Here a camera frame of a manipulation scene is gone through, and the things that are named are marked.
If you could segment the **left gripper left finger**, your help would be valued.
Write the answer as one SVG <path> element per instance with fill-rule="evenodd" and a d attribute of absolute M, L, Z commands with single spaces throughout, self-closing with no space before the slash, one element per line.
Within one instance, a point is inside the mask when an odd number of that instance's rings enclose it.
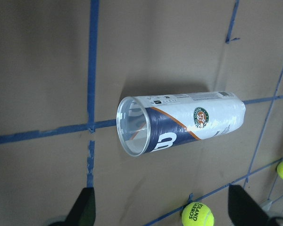
<path fill-rule="evenodd" d="M 65 220 L 66 226 L 93 226 L 95 223 L 95 192 L 84 188 Z"/>

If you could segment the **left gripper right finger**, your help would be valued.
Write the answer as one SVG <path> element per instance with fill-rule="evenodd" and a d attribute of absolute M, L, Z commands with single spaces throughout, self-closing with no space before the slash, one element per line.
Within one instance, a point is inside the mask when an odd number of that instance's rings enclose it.
<path fill-rule="evenodd" d="M 273 220 L 240 185 L 228 189 L 228 215 L 235 226 L 273 226 Z"/>

